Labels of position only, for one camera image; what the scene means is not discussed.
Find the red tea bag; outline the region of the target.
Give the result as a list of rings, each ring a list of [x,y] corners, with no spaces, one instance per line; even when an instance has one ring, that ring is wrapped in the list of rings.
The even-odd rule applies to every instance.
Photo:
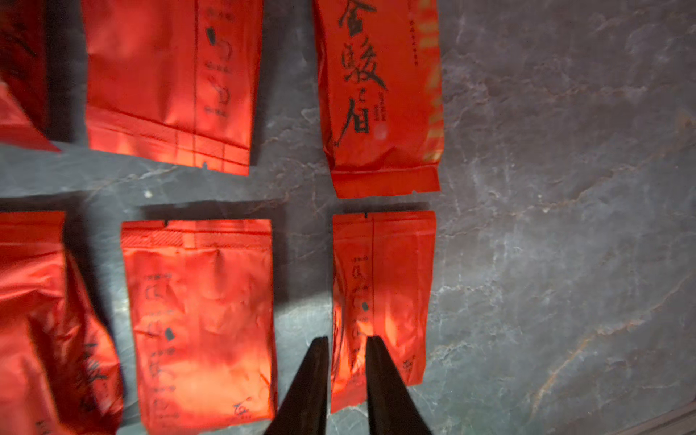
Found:
[[[101,0],[82,13],[93,150],[248,175],[262,2]]]
[[[313,12],[324,153],[337,197],[439,191],[436,2],[324,0]]]
[[[148,433],[199,434],[273,419],[271,222],[126,222],[121,250]]]
[[[406,385],[422,383],[436,233],[429,210],[333,216],[332,413],[366,400],[370,336]]]
[[[61,211],[1,215],[1,431],[114,434],[121,365]]]
[[[44,1],[1,3],[1,143],[59,152],[45,136],[48,83]]]

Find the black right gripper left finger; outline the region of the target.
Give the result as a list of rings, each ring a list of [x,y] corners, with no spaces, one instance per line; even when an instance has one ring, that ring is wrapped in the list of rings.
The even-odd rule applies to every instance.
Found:
[[[325,435],[327,422],[329,340],[315,338],[300,364],[266,435]]]

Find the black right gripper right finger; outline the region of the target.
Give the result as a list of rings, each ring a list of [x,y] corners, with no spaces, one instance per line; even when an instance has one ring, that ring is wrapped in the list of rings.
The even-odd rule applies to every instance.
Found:
[[[378,336],[367,338],[366,379],[371,434],[431,434]]]

